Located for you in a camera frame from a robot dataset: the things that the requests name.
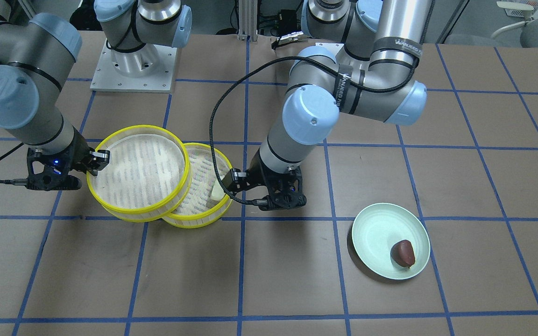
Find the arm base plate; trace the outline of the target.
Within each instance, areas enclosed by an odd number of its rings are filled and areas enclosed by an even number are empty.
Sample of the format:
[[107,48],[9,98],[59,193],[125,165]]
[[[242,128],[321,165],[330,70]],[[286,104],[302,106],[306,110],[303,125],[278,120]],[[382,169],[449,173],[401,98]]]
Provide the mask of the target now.
[[180,49],[146,44],[120,53],[103,44],[90,89],[126,93],[171,93]]
[[328,49],[329,51],[335,54],[337,54],[344,47],[344,44],[327,43],[327,42],[316,42],[315,45]]

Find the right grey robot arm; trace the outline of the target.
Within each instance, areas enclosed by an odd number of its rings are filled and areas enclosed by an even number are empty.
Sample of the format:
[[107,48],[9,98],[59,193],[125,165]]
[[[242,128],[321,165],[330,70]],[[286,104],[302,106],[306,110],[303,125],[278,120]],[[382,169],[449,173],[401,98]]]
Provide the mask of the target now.
[[38,13],[24,26],[9,22],[10,0],[0,0],[0,128],[45,159],[56,174],[95,175],[110,160],[95,151],[56,102],[83,44],[66,19]]

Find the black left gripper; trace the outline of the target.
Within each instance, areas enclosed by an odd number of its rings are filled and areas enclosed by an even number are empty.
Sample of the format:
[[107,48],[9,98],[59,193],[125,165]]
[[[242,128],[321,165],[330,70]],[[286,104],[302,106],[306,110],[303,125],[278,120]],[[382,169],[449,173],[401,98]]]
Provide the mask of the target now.
[[293,184],[289,174],[281,174],[271,170],[260,156],[254,156],[245,172],[229,170],[223,185],[224,193],[235,196],[242,191],[256,186],[265,186],[269,199],[275,199],[280,194],[293,192]]

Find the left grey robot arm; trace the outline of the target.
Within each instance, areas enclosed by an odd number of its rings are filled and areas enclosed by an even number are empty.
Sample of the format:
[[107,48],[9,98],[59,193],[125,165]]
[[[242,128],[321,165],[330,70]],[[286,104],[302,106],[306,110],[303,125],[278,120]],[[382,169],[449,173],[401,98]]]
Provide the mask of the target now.
[[300,166],[331,133],[340,113],[410,125],[425,108],[427,89],[414,78],[433,0],[305,0],[305,34],[341,44],[337,53],[312,45],[292,62],[280,117],[244,172],[233,168],[217,185],[232,199],[265,186],[268,195],[301,198]]

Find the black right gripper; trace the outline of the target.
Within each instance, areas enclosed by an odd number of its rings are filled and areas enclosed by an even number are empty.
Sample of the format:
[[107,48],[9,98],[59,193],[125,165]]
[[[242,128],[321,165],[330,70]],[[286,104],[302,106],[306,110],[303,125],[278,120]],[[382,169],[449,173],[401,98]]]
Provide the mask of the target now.
[[110,162],[109,150],[96,150],[88,146],[84,137],[74,128],[73,139],[70,145],[62,152],[63,172],[71,170],[98,176],[99,171],[107,167]]

